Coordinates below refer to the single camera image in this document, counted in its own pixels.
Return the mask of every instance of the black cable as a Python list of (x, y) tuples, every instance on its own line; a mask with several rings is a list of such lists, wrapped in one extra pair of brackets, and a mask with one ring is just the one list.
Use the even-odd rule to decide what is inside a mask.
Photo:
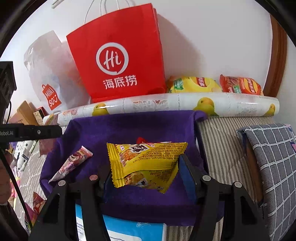
[(15, 187), (15, 190), (16, 190), (16, 192), (17, 192), (17, 195), (18, 195), (18, 197), (19, 197), (19, 199), (20, 199), (20, 203), (22, 204), (22, 207), (23, 207), (23, 209), (24, 209), (24, 211), (25, 211), (25, 215), (26, 215), (26, 217), (27, 217), (27, 219), (28, 219), (29, 226), (30, 226), (30, 228), (31, 228), (31, 230), (32, 230), (33, 226), (32, 226), (32, 222), (31, 222), (31, 219), (30, 219), (30, 216), (29, 216), (28, 210), (27, 210), (26, 205), (25, 205), (25, 201), (24, 201), (24, 199), (23, 199), (23, 197), (22, 197), (22, 194), (21, 194), (21, 192), (20, 192), (20, 189), (19, 189), (19, 187), (18, 187), (18, 185), (17, 185), (17, 181), (15, 180), (15, 176), (13, 175), (13, 172), (12, 172), (12, 170), (10, 169), (10, 166), (9, 166), (9, 164), (8, 164), (6, 158), (5, 158), (4, 151), (5, 151), (5, 150), (0, 149), (0, 159), (2, 160), (3, 165), (4, 165), (4, 167), (5, 167), (5, 169), (6, 169), (7, 173), (8, 173), (8, 175), (9, 175), (11, 181), (12, 181), (12, 184), (13, 184), (13, 186)]
[(11, 113), (11, 101), (9, 101), (9, 104), (10, 104), (10, 109), (9, 109), (9, 113), (8, 113), (6, 124), (8, 123), (8, 120), (9, 120), (9, 117), (10, 117), (10, 113)]

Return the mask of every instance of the grey plaid cushion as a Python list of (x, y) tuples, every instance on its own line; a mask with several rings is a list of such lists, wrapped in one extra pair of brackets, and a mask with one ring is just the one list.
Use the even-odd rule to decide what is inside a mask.
[(254, 150), (263, 182), (264, 210), (271, 240), (280, 240), (295, 220), (296, 136), (290, 125), (248, 126), (238, 130)]

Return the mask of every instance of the rolled tablecloth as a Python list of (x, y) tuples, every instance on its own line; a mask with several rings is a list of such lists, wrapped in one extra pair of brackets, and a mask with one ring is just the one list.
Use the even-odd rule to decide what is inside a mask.
[[(166, 93), (134, 96), (80, 106), (59, 112), (57, 123), (72, 119), (120, 113), (166, 110), (201, 110), (209, 117), (273, 116), (279, 112), (277, 98), (237, 93)], [(43, 118), (43, 123), (50, 115)]]

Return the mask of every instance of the shopping bag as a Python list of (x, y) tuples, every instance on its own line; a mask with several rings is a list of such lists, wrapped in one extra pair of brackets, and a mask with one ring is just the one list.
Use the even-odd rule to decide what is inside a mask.
[(67, 42), (54, 31), (40, 36), (24, 54), (24, 64), (37, 97), (48, 113), (89, 104)]
[(67, 40), (93, 102), (166, 92), (152, 4), (103, 15), (70, 33)]

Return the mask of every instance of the pink wrapper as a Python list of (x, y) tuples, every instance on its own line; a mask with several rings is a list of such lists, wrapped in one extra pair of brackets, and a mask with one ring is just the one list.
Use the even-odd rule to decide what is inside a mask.
[(48, 183), (60, 180), (73, 171), (77, 166), (83, 163), (87, 158), (91, 157), (93, 153), (82, 146), (78, 151), (68, 157), (62, 167), (57, 173), (49, 180)]

